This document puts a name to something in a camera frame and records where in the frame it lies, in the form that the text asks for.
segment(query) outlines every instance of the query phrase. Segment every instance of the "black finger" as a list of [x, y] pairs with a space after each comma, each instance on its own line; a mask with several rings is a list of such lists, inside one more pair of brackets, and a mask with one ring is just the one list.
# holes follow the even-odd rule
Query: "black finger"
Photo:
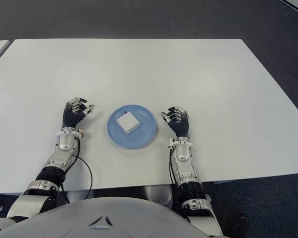
[[175, 110], [175, 107], [169, 108], [168, 110], [169, 111], [174, 111]]
[[87, 103], [87, 100], [85, 100], [84, 98], [79, 98], [79, 101], [82, 103]]
[[87, 107], [82, 103], [80, 106], [79, 106], [79, 109], [81, 109], [82, 111], [84, 111]]

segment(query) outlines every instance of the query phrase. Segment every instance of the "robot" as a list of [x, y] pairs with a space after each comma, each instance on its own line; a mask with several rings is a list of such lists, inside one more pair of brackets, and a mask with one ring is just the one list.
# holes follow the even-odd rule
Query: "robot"
[[192, 165], [188, 113], [181, 107], [161, 113], [176, 134], [169, 142], [169, 173], [179, 193], [181, 216], [154, 202], [126, 197], [92, 198], [56, 207], [66, 173], [79, 158], [83, 132], [76, 126], [94, 108], [86, 102], [74, 98], [66, 103], [55, 151], [7, 217], [0, 218], [0, 238], [223, 237], [210, 197]]

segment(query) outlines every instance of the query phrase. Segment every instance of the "robotic finger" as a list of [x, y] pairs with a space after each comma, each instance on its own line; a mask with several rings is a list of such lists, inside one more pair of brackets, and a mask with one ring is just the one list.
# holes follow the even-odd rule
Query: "robotic finger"
[[161, 112], [161, 116], [170, 128], [175, 132], [177, 137], [188, 137], [189, 122], [187, 112], [179, 106], [171, 107], [169, 112]]

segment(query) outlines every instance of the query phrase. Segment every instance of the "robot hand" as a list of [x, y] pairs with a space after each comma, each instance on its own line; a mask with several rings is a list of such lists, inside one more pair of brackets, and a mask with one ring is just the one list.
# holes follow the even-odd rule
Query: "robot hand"
[[168, 110], [168, 114], [161, 112], [162, 118], [168, 123], [177, 137], [188, 137], [188, 113], [179, 106], [169, 108]]
[[73, 98], [66, 103], [63, 113], [62, 128], [75, 128], [76, 125], [93, 110], [93, 104], [86, 107], [83, 103], [87, 103], [87, 100], [83, 98]]

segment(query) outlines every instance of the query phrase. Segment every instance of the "white box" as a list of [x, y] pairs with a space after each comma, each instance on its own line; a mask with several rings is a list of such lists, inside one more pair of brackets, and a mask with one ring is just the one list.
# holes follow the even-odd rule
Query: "white box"
[[125, 113], [116, 121], [127, 135], [135, 130], [138, 126], [140, 126], [140, 122], [134, 117], [131, 112]]

